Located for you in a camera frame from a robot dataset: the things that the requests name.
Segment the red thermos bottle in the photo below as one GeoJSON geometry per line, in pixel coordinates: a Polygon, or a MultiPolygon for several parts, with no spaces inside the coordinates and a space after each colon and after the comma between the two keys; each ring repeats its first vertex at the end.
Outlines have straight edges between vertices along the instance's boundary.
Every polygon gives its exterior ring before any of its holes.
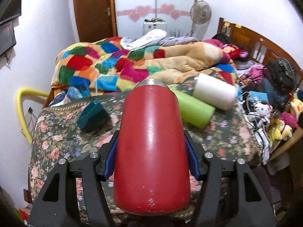
{"type": "Polygon", "coordinates": [[[146,79],[124,102],[113,198],[137,215],[164,215],[186,207],[191,195],[185,135],[175,94],[146,79]]]}

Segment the sliding wardrobe with hearts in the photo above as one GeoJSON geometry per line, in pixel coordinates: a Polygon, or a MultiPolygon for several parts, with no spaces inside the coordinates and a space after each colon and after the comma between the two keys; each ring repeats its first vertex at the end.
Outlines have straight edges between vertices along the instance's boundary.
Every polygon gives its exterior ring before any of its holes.
{"type": "Polygon", "coordinates": [[[190,10],[197,0],[115,0],[117,34],[120,37],[140,38],[144,22],[162,20],[169,36],[190,35],[190,10]]]}

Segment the yellow plush toy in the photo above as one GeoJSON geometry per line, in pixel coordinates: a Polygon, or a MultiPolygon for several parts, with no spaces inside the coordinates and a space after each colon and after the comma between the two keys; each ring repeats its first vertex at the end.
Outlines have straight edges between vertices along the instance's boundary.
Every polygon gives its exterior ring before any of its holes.
{"type": "Polygon", "coordinates": [[[293,129],[284,121],[277,119],[274,121],[269,130],[269,138],[272,141],[284,140],[287,141],[292,137],[293,129]]]}

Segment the grey white crumpled cloth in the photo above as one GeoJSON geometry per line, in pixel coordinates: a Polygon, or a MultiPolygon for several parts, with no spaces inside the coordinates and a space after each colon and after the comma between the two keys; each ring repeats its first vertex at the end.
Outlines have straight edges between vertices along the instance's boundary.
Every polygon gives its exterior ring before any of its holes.
{"type": "Polygon", "coordinates": [[[154,29],[141,36],[138,39],[131,37],[123,37],[120,40],[120,45],[123,49],[133,51],[152,46],[169,47],[174,45],[186,45],[189,43],[196,43],[199,40],[195,37],[189,36],[167,36],[167,32],[162,29],[154,29]]]}

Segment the wall mounted black television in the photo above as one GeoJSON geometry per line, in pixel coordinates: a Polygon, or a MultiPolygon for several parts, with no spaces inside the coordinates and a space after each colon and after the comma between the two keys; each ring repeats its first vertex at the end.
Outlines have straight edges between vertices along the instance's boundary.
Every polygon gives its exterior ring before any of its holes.
{"type": "Polygon", "coordinates": [[[10,22],[22,15],[22,0],[12,0],[3,13],[0,25],[10,22]]]}

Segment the yellow foam tube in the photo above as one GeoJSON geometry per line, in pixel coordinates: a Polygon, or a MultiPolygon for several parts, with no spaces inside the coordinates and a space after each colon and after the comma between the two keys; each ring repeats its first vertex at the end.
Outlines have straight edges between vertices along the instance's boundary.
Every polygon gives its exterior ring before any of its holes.
{"type": "Polygon", "coordinates": [[[21,130],[23,132],[24,137],[26,138],[29,145],[32,143],[32,135],[29,132],[29,129],[27,127],[27,123],[24,116],[23,111],[23,104],[22,104],[22,97],[24,95],[33,95],[33,96],[39,96],[39,97],[48,97],[48,93],[45,91],[40,91],[32,88],[22,87],[18,89],[15,97],[15,104],[16,104],[16,112],[17,117],[20,122],[21,130]]]}

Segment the colourful patchwork blanket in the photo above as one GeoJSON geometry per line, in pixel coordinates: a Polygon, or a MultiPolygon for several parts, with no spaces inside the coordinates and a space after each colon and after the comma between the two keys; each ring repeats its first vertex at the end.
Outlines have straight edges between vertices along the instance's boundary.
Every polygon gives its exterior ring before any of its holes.
{"type": "Polygon", "coordinates": [[[118,92],[145,79],[178,85],[207,68],[233,62],[230,50],[216,40],[138,50],[122,48],[121,41],[120,37],[110,37],[62,50],[55,60],[52,89],[75,86],[118,92]]]}

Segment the white small cabinet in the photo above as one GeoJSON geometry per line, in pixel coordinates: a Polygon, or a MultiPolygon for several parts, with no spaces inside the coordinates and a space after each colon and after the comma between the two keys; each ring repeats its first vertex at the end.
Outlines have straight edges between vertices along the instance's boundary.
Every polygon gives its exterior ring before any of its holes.
{"type": "Polygon", "coordinates": [[[166,31],[167,22],[163,19],[145,19],[143,22],[143,34],[146,35],[149,31],[161,29],[166,31]]]}

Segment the wooden bed headboard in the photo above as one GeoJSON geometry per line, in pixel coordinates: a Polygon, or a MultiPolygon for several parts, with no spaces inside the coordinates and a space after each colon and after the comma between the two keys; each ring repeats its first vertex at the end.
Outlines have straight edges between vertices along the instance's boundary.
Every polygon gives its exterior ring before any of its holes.
{"type": "Polygon", "coordinates": [[[236,45],[245,48],[249,53],[250,60],[256,63],[267,65],[268,61],[277,60],[279,57],[285,58],[296,69],[297,84],[302,83],[300,66],[290,54],[268,38],[240,24],[227,22],[222,17],[219,19],[217,32],[224,32],[236,45]]]}

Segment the green thermos bottle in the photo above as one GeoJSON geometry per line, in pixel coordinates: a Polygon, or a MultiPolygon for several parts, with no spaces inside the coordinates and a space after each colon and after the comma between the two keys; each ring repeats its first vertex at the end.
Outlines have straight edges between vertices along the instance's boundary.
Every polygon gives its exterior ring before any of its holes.
{"type": "Polygon", "coordinates": [[[215,107],[172,87],[170,90],[177,96],[182,119],[199,129],[205,129],[211,121],[215,107]]]}

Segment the standing electric fan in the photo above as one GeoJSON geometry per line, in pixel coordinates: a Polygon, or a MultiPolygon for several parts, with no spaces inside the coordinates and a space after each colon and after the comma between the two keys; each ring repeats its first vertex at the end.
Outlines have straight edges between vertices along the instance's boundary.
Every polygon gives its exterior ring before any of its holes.
{"type": "Polygon", "coordinates": [[[190,10],[190,18],[192,20],[191,36],[195,34],[196,25],[202,25],[209,21],[212,15],[212,10],[206,1],[197,1],[190,10]]]}

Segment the white thermos bottle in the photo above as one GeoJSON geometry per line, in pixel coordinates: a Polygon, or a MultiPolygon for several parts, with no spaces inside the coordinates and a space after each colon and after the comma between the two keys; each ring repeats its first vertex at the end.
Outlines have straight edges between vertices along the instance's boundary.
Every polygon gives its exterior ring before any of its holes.
{"type": "Polygon", "coordinates": [[[229,110],[234,106],[237,90],[215,77],[200,73],[193,87],[193,96],[217,109],[229,110]]]}

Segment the black bag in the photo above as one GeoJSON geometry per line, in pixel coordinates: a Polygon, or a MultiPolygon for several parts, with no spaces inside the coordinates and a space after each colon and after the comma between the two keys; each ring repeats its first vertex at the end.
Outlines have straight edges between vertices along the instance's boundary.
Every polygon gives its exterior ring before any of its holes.
{"type": "Polygon", "coordinates": [[[281,92],[289,93],[295,90],[297,72],[295,67],[285,58],[279,57],[276,61],[270,60],[266,68],[270,72],[273,84],[281,92]]]}

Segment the small wall mounted monitor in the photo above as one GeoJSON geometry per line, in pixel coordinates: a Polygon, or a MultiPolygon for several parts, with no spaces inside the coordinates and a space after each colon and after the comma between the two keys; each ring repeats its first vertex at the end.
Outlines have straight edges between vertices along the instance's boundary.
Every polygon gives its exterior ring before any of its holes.
{"type": "Polygon", "coordinates": [[[0,30],[0,55],[4,55],[8,50],[16,45],[13,22],[1,25],[0,30]]]}

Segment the dark teal mug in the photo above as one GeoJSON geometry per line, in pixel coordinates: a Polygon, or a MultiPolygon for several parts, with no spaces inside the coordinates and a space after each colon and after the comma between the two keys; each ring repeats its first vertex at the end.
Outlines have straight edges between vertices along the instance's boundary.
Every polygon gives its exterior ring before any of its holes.
{"type": "Polygon", "coordinates": [[[81,131],[89,133],[110,120],[108,112],[101,102],[94,98],[80,113],[77,125],[81,131]]]}

